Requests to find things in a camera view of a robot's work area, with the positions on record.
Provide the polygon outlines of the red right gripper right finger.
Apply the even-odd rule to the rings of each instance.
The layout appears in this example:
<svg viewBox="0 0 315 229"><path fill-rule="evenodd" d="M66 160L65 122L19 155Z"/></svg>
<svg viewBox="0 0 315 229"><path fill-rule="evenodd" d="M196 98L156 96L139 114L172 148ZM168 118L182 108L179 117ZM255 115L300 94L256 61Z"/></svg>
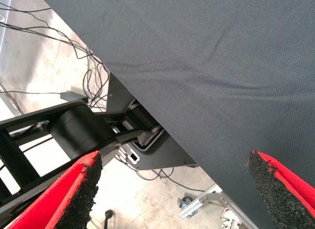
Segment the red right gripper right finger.
<svg viewBox="0 0 315 229"><path fill-rule="evenodd" d="M278 229L315 227L315 188L275 158L251 151L248 168Z"/></svg>

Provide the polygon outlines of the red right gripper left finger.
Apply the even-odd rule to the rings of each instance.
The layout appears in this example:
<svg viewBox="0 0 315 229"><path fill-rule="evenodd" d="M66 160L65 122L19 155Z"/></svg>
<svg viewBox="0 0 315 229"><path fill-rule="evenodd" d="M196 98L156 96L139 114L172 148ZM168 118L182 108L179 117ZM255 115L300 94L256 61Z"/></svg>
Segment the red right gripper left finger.
<svg viewBox="0 0 315 229"><path fill-rule="evenodd" d="M85 229L102 170L99 151L78 159L10 226L11 229Z"/></svg>

